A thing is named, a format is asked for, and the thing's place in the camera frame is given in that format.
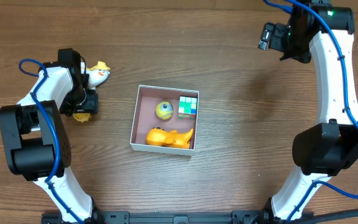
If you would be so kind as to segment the white plush duck toy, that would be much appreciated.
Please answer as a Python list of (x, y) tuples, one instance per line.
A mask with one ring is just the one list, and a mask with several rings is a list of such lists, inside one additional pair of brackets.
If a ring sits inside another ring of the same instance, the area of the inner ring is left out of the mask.
[(103, 61), (98, 61), (91, 68), (86, 67), (85, 63), (81, 62), (81, 72), (86, 72), (89, 75), (88, 88), (91, 90), (95, 90), (97, 86), (102, 85), (108, 79), (110, 69)]

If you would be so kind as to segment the white box pink interior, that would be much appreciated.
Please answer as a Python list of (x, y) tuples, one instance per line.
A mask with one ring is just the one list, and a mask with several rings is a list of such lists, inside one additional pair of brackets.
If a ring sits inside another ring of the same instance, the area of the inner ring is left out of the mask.
[[(180, 97), (182, 96), (196, 98), (196, 102), (198, 103), (200, 93), (197, 90), (139, 85), (130, 139), (130, 145), (133, 150), (176, 154), (182, 156), (192, 156), (195, 153), (197, 119), (179, 117), (178, 110)], [(167, 101), (173, 106), (173, 115), (168, 120), (160, 119), (155, 111), (157, 105), (162, 101)], [(186, 133), (192, 129), (193, 136), (190, 139), (190, 148), (179, 149), (172, 147), (151, 146), (146, 144), (146, 136), (148, 132), (152, 128), (156, 127), (160, 127), (166, 131), (176, 129), (179, 133)]]

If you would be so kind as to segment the yellow one-eyed ball toy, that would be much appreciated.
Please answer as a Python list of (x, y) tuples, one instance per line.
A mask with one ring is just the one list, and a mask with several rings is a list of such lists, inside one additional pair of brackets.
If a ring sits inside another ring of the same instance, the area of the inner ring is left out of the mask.
[(161, 101), (157, 105), (155, 112), (158, 118), (162, 120), (168, 120), (173, 115), (173, 106), (168, 101)]

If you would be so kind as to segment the multicoloured puzzle cube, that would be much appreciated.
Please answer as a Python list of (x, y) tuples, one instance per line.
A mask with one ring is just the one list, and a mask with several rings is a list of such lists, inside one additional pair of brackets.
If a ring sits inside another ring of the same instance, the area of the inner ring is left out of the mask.
[(198, 110), (198, 99), (189, 97), (189, 96), (181, 96), (179, 99), (178, 106), (178, 117), (180, 119), (192, 119), (194, 120), (197, 115)]

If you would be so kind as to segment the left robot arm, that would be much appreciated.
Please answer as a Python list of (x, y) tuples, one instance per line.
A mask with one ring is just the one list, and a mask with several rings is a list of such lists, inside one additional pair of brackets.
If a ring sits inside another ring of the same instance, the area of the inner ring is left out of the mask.
[(0, 131), (9, 170), (42, 188), (58, 207), (55, 223), (104, 223), (94, 200), (70, 167), (71, 146), (61, 116), (95, 114), (83, 57), (60, 49), (55, 62), (36, 63), (37, 82), (14, 105), (0, 108)]

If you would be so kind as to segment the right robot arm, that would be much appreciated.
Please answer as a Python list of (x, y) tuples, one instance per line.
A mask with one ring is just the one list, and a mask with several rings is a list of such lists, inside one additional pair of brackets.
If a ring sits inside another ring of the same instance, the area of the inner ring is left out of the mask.
[(316, 223), (358, 217), (358, 209), (314, 217), (303, 209), (332, 177), (358, 159), (358, 101), (352, 66), (355, 22), (348, 7), (329, 1), (287, 1), (286, 24), (266, 23), (259, 48), (274, 49), (283, 59), (313, 62), (318, 110), (313, 127), (292, 144), (293, 170), (267, 201), (261, 223)]

